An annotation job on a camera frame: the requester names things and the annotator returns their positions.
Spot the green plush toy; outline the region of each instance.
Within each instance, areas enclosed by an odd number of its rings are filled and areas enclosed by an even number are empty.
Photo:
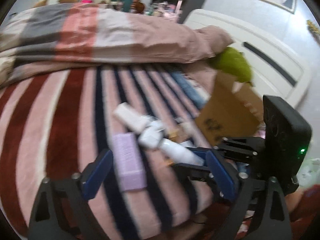
[[[227,47],[216,57],[209,58],[208,64],[214,69],[220,69],[225,73],[238,77],[239,82],[251,82],[251,66],[241,52],[233,47]]]

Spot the white headboard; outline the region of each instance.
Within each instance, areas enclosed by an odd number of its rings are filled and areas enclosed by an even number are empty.
[[[184,23],[191,29],[215,25],[234,39],[231,46],[244,52],[253,68],[254,90],[261,97],[280,96],[296,107],[311,81],[307,63],[273,35],[239,19],[202,9],[192,11]]]

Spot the pink object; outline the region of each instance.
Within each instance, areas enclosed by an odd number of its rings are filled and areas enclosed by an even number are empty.
[[[83,3],[93,3],[93,0],[82,0]]]
[[[147,186],[146,174],[134,133],[114,135],[113,156],[121,191],[137,190]]]

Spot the metal bolt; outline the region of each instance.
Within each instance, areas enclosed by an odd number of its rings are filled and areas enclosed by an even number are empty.
[[[245,172],[239,172],[239,177],[241,179],[247,179],[247,178],[249,178],[249,175]]]
[[[72,174],[71,178],[72,179],[79,179],[80,176],[81,176],[81,174],[79,172],[76,172],[76,173]]]
[[[43,184],[47,184],[49,181],[50,181],[50,179],[49,179],[48,177],[45,177],[45,178],[42,180],[42,183],[43,183]]]

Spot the brown cardboard box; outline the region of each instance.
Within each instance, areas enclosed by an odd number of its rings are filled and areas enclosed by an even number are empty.
[[[196,124],[212,146],[222,137],[252,136],[263,121],[262,100],[248,84],[233,91],[236,77],[219,71],[210,100]]]

